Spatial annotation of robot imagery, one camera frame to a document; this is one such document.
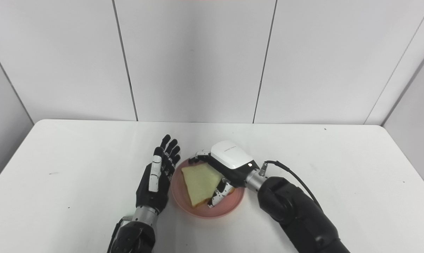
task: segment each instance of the robotic hand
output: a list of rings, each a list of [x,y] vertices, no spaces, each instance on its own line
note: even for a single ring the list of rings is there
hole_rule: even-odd
[[[257,193],[259,206],[277,221],[299,253],[350,253],[338,237],[337,228],[323,213],[318,201],[303,181],[279,161],[265,161],[262,168],[241,148],[230,141],[222,141],[210,152],[200,151],[190,163],[205,161],[219,171],[233,187],[247,187]],[[294,176],[306,189],[278,176],[265,176],[269,163]],[[219,184],[212,197],[213,205],[228,193]]]
[[[150,253],[156,243],[154,226],[168,202],[168,190],[176,163],[180,160],[178,141],[166,135],[154,149],[138,186],[135,213],[115,226],[107,253]]]

